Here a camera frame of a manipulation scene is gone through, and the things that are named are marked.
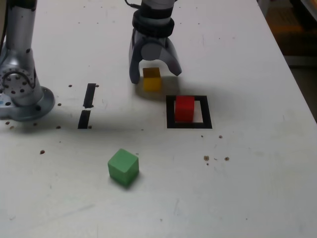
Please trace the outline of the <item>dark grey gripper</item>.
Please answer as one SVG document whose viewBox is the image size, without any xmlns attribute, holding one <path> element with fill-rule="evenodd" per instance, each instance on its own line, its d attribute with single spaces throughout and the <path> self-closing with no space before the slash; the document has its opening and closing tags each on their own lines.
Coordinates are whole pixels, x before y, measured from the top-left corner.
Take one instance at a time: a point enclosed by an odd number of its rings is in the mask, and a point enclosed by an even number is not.
<svg viewBox="0 0 317 238">
<path fill-rule="evenodd" d="M 133 84 L 139 83 L 142 60 L 160 60 L 175 76 L 182 73 L 175 47 L 169 38 L 155 38 L 133 29 L 129 48 L 129 77 Z"/>
</svg>

